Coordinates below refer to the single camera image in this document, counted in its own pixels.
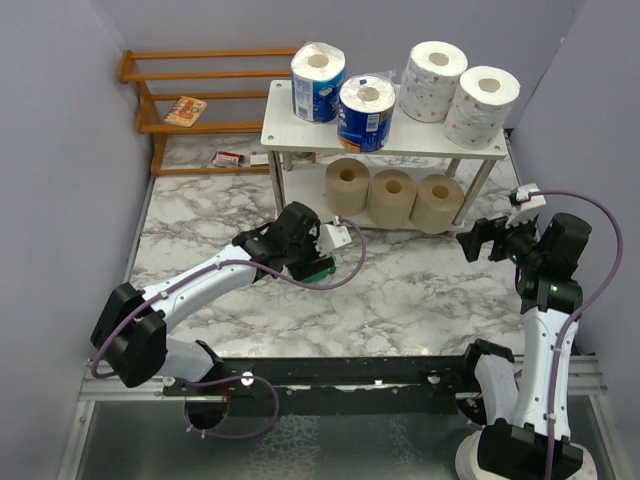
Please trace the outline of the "brown roll green wrapper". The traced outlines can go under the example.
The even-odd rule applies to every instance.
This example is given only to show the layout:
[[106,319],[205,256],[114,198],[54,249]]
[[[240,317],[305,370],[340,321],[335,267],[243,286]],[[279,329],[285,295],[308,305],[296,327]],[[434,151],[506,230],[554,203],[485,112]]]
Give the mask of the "brown roll green wrapper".
[[316,283],[336,272],[335,260],[331,255],[314,260],[298,270],[298,280],[303,283]]

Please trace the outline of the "tan paper roll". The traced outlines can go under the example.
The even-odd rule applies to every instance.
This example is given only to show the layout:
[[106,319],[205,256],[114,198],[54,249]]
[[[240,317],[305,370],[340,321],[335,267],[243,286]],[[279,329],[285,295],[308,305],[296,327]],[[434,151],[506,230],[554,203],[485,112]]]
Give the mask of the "tan paper roll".
[[351,217],[362,212],[367,203],[369,169],[354,158],[333,161],[325,174],[325,195],[334,215]]
[[426,234],[439,234],[452,225],[464,201],[464,192],[454,179],[432,174],[416,186],[416,198],[410,214],[411,223]]
[[409,221],[415,197],[416,185],[407,173],[394,169],[380,171],[370,181],[368,215],[379,228],[403,228]]

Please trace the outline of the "tan paper roll front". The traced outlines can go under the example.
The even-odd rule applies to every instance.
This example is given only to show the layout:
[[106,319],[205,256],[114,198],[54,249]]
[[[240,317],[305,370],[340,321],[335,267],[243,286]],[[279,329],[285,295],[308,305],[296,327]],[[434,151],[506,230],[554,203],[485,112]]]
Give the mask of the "tan paper roll front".
[[407,173],[394,169],[380,171],[370,181],[368,215],[379,228],[403,228],[409,221],[415,197],[416,185]]

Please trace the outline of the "white dotted roll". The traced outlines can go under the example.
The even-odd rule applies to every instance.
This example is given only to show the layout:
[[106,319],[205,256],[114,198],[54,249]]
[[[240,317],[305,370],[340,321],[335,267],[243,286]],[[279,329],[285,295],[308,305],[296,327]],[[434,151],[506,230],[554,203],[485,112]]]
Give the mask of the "white dotted roll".
[[419,122],[443,121],[467,68],[466,55],[454,45],[441,41],[415,45],[401,75],[398,105]]
[[479,150],[498,137],[521,85],[511,73],[490,66],[465,71],[444,123],[446,137],[456,145]]

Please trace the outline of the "blue roll front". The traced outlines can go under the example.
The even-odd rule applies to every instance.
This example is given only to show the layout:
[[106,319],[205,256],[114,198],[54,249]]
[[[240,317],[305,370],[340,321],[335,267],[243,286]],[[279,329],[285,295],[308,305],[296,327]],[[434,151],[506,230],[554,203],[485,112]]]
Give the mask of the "blue roll front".
[[339,93],[339,142],[357,153],[382,149],[389,138],[395,104],[395,87],[382,75],[365,74],[346,80]]

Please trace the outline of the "blue roll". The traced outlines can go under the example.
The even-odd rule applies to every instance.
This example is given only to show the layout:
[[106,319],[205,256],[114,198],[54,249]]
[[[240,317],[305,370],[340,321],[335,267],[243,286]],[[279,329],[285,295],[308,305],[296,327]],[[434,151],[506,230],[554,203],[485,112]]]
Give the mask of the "blue roll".
[[339,93],[339,142],[357,153],[382,149],[389,138],[395,104],[395,87],[382,75],[365,74],[346,80]]
[[303,45],[290,62],[294,114],[308,122],[328,123],[337,115],[345,80],[342,50],[323,42]]

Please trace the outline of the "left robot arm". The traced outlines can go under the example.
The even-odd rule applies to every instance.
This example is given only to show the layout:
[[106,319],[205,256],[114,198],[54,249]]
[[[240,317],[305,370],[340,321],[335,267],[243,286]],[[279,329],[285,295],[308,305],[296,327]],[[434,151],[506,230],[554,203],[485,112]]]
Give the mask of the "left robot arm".
[[110,294],[90,340],[95,364],[137,387],[156,375],[186,380],[206,395],[220,385],[218,357],[202,341],[186,343],[169,333],[217,298],[288,270],[296,281],[332,265],[317,242],[321,221],[293,202],[273,222],[236,235],[218,254],[173,278],[142,289],[125,282]]

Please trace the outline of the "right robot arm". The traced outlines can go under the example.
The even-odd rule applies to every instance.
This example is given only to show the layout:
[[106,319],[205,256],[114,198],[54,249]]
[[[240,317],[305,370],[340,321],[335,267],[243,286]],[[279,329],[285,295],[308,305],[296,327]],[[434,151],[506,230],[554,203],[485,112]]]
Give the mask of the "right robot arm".
[[591,233],[584,220],[556,214],[542,235],[534,221],[475,222],[457,236],[468,261],[493,244],[492,261],[508,259],[519,272],[517,292],[525,332],[521,373],[511,351],[476,340],[459,367],[461,383],[481,391],[485,426],[459,445],[461,479],[578,479],[594,474],[591,456],[571,441],[568,374],[583,290],[572,275]]

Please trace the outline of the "white two-tier shelf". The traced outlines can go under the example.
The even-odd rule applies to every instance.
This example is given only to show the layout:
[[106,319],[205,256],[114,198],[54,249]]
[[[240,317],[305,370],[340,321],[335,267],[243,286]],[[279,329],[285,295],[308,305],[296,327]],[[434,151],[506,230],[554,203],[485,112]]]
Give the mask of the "white two-tier shelf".
[[357,158],[372,175],[387,169],[403,171],[416,182],[444,174],[463,188],[463,202],[448,231],[460,231],[480,217],[509,208],[508,194],[518,184],[506,138],[487,149],[465,150],[452,143],[441,123],[421,123],[401,108],[394,109],[389,140],[379,151],[357,154],[346,150],[337,136],[337,123],[311,123],[295,116],[289,80],[271,82],[261,134],[270,154],[276,209],[293,201],[305,204],[326,222],[334,215],[325,198],[325,170],[341,157]]

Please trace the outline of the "small white card box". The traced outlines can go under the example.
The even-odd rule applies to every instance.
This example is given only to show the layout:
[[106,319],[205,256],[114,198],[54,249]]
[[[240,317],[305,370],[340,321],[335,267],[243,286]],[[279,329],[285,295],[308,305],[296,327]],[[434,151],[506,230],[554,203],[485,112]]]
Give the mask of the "small white card box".
[[269,155],[266,152],[252,151],[249,156],[251,166],[263,166],[269,164]]

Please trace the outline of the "red white small box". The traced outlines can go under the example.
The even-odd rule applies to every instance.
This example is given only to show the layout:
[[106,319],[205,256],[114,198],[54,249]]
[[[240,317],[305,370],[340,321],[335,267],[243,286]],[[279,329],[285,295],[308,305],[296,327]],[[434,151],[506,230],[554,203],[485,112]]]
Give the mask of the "red white small box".
[[235,168],[240,167],[243,160],[243,154],[218,150],[212,157],[212,164],[217,168]]

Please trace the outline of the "orange snack packet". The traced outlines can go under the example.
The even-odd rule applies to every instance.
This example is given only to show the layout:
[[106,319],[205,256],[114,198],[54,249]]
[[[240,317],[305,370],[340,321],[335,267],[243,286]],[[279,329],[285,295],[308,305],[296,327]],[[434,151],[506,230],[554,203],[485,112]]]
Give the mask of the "orange snack packet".
[[207,103],[203,100],[180,96],[164,117],[164,122],[169,125],[190,128],[206,108]]

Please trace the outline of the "orange wooden rack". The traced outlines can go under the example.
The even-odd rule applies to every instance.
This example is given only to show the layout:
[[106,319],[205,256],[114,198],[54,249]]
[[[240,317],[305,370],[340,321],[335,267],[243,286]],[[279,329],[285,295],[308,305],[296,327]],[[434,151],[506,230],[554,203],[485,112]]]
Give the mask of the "orange wooden rack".
[[252,134],[262,131],[263,123],[259,122],[200,122],[195,118],[190,125],[168,123],[159,113],[159,102],[172,101],[178,106],[194,105],[196,101],[210,103],[212,101],[236,101],[265,99],[266,91],[216,91],[201,93],[162,93],[154,94],[148,87],[150,81],[178,81],[178,80],[244,80],[244,79],[280,79],[290,77],[284,70],[215,70],[198,72],[151,72],[144,73],[138,69],[140,61],[151,60],[201,60],[201,59],[235,59],[235,58],[270,58],[288,57],[296,54],[295,48],[267,48],[241,50],[189,50],[189,51],[151,51],[133,52],[125,50],[122,53],[117,68],[117,79],[122,84],[133,83],[138,94],[138,109],[135,118],[135,129],[141,134],[149,134],[154,141],[154,152],[151,160],[151,175],[161,176],[189,176],[236,174],[244,170],[241,166],[212,167],[212,168],[181,168],[166,169],[163,167],[166,147],[171,136],[178,135],[222,135],[222,134]]

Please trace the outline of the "white roll on floor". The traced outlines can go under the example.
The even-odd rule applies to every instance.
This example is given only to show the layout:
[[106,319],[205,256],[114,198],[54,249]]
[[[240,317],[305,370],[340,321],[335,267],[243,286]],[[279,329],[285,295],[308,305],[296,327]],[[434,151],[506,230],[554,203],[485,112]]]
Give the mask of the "white roll on floor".
[[459,445],[455,455],[455,470],[460,480],[477,480],[477,446],[480,432],[467,436]]

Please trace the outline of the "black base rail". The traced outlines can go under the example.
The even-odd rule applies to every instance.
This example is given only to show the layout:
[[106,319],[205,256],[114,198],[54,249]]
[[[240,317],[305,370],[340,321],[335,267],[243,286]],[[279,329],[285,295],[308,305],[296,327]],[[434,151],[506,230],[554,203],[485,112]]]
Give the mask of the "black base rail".
[[452,414],[457,395],[479,391],[474,370],[485,355],[514,359],[486,340],[459,356],[228,358],[208,385],[176,380],[163,393],[245,417]]

